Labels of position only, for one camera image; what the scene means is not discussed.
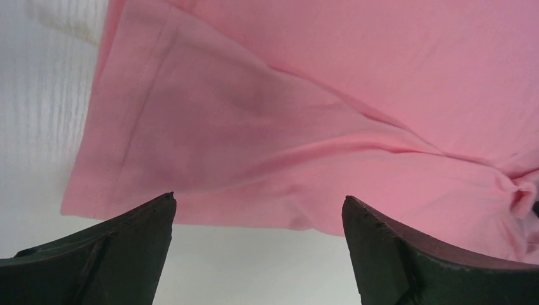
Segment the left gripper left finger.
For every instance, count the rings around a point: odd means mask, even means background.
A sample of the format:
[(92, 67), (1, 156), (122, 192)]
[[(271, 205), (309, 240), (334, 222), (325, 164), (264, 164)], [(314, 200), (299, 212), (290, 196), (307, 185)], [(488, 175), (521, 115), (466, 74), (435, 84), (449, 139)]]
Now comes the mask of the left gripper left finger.
[(2, 304), (152, 304), (172, 239), (172, 193), (1, 260)]

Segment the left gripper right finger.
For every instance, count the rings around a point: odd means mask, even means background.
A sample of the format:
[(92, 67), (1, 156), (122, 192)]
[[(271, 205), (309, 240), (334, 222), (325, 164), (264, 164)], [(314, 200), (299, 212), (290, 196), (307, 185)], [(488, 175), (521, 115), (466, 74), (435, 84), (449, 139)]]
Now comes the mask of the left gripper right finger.
[(353, 196), (342, 207), (362, 304), (537, 304), (538, 266), (465, 250)]

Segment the pink t shirt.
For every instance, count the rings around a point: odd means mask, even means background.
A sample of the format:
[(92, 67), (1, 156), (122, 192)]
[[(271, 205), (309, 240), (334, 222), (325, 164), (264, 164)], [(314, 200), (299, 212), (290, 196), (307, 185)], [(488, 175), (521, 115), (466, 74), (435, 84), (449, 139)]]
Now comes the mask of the pink t shirt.
[(111, 1), (61, 212), (341, 235), (352, 195), (538, 262), (537, 1)]

